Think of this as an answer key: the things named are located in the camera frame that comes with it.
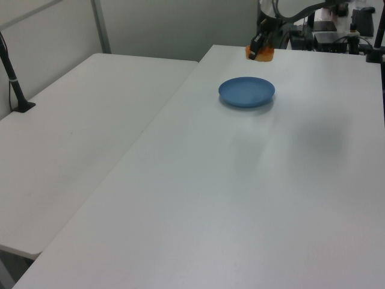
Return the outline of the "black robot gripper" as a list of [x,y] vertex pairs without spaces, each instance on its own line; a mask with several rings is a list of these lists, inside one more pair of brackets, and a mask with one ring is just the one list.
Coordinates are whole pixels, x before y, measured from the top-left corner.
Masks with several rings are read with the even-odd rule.
[[275,48],[275,38],[280,38],[283,36],[282,26],[284,21],[276,18],[263,18],[257,23],[257,28],[259,34],[255,36],[250,43],[250,52],[248,58],[255,60],[259,50],[262,48],[265,38],[267,38],[267,47],[269,49]]

